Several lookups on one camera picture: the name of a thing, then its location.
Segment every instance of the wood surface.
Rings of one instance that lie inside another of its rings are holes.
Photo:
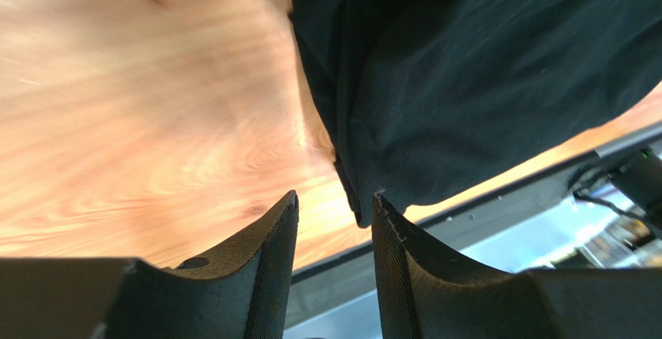
[[[0,255],[177,265],[301,201],[295,267],[369,239],[332,165],[290,0],[0,0]],[[662,119],[624,117],[421,219]]]

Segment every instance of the black cloth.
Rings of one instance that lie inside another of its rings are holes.
[[[434,204],[628,110],[662,78],[662,0],[293,0],[360,226]]]

